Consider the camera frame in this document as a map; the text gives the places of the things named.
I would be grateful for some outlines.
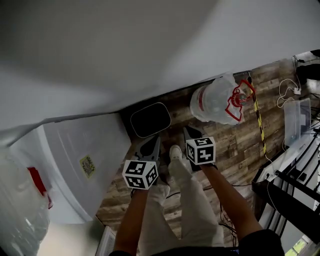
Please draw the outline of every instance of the sticker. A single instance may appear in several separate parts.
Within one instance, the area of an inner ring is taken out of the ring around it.
[[[92,162],[89,155],[86,155],[84,158],[80,160],[80,165],[82,166],[83,171],[85,172],[88,178],[95,172],[96,167]]]

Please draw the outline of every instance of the metal rack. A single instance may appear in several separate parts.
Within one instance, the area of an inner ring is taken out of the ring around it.
[[[300,190],[308,197],[314,199],[317,202],[320,202],[320,194],[317,193],[318,185],[315,188],[311,189],[307,185],[314,175],[318,175],[317,171],[320,166],[320,160],[317,160],[315,168],[308,175],[305,173],[305,170],[309,167],[312,168],[314,165],[310,165],[312,160],[315,160],[315,155],[319,152],[320,143],[318,144],[318,129],[314,129],[315,134],[313,135],[313,140],[309,146],[304,150],[298,159],[295,159],[285,170],[278,171],[275,170],[275,175],[277,179],[280,179],[280,186],[274,184],[273,181],[264,180],[262,182],[257,182],[262,175],[262,170],[260,169],[252,181],[252,190],[261,198],[265,203],[268,203],[273,207],[273,212],[270,216],[270,220],[267,225],[267,229],[270,228],[271,223],[274,220],[275,213],[277,214],[278,219],[275,221],[273,230],[279,230],[281,226],[280,218],[283,217],[285,220],[282,223],[282,227],[278,234],[280,237],[283,235],[287,221],[292,223],[297,229],[302,233],[308,236],[315,244],[320,243],[320,206],[315,210],[312,210],[310,207],[306,206],[300,200],[294,198],[294,192]],[[311,152],[311,148],[315,147],[315,143],[318,145],[316,149]],[[297,169],[299,163],[306,161],[306,164],[301,170]]]

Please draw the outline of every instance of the white wall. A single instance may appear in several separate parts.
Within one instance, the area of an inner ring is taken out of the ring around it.
[[[316,0],[29,0],[0,9],[0,130],[119,110],[320,46]]]

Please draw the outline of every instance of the white cable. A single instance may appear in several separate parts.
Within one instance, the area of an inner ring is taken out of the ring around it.
[[[298,77],[298,75],[297,75],[297,67],[296,67],[296,58],[297,58],[297,57],[296,57],[295,55],[294,55],[293,57],[294,57],[294,60],[293,60],[294,65],[293,65],[293,68],[294,68],[294,72],[295,72],[296,79],[298,79],[299,86],[300,86],[300,91],[301,91],[301,83],[300,83],[299,77]]]
[[[287,149],[284,148],[284,142],[285,142],[285,138],[283,139],[281,146],[282,146],[283,151],[286,151]]]
[[[292,98],[292,97],[285,98],[288,90],[291,90],[291,91],[294,92],[294,89],[292,89],[291,87],[288,87],[288,88],[285,90],[284,95],[281,95],[281,94],[280,94],[281,84],[282,84],[284,81],[287,81],[287,80],[289,80],[289,81],[291,81],[292,83],[294,83],[294,85],[298,88],[298,90],[301,90],[301,89],[299,89],[299,86],[298,86],[294,81],[292,81],[291,79],[287,78],[287,79],[282,80],[282,81],[280,82],[280,84],[279,84],[279,98],[278,98],[277,101],[276,101],[276,105],[277,105],[278,108],[282,108],[287,101],[294,101],[294,100],[295,100],[295,99]],[[281,106],[279,106],[279,104],[278,104],[278,102],[279,102],[280,99],[284,100],[284,102],[282,103]]]
[[[274,209],[275,209],[278,213],[280,213],[280,212],[278,211],[278,209],[276,208],[275,203],[272,201],[271,196],[270,196],[270,194],[269,194],[269,190],[268,190],[269,183],[270,183],[270,182],[268,182],[268,185],[266,185],[266,191],[268,192],[269,198],[270,198],[270,200],[271,200],[271,203],[273,204]]]
[[[265,158],[266,158],[268,161],[271,162],[271,164],[272,164],[272,175],[275,175],[274,162],[272,162],[272,161],[267,157],[266,154],[265,154],[264,156],[265,156]]]

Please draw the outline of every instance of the black cable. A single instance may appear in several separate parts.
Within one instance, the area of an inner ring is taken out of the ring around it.
[[[297,61],[300,62],[300,63],[313,62],[313,61],[317,61],[317,60],[320,60],[320,58],[314,58],[314,59],[311,59],[311,60],[297,59]]]
[[[228,225],[222,220],[221,213],[223,213],[223,216],[225,217],[225,219],[231,223],[231,227],[228,226]],[[223,210],[222,210],[222,204],[221,204],[221,202],[220,202],[220,220],[221,220],[221,222],[224,224],[224,225],[222,225],[222,226],[224,226],[224,227],[226,227],[226,228],[228,228],[228,229],[230,230],[230,234],[231,234],[231,236],[232,236],[232,245],[233,245],[233,247],[235,247],[235,246],[236,246],[236,243],[237,243],[237,237],[234,235],[234,233],[237,234],[237,232],[236,232],[236,230],[233,228],[233,223],[231,222],[231,220],[229,220],[229,219],[225,216],[225,213],[224,213]]]
[[[298,61],[297,61],[296,56],[293,56],[293,57],[294,57],[294,61],[292,61],[292,63],[293,63],[293,68],[294,68],[294,74],[295,74],[295,77],[298,78],[298,75],[297,75]]]
[[[252,185],[252,183],[249,183],[249,184],[246,184],[246,185],[232,185],[232,186],[233,186],[233,187],[246,187],[246,186],[249,186],[249,185]],[[213,189],[212,186],[203,189],[203,191],[207,191],[207,190],[211,190],[211,189]],[[172,196],[174,196],[174,195],[180,194],[180,193],[181,193],[181,192],[176,192],[176,193],[173,193],[173,194],[171,194],[171,195],[168,195],[168,196],[166,197],[166,199],[168,199],[168,198],[170,198],[170,197],[172,197]]]
[[[135,193],[136,190],[137,190],[136,188],[133,188],[133,189],[131,190],[131,192],[130,192],[130,197],[131,197],[131,198],[134,196],[134,193]]]

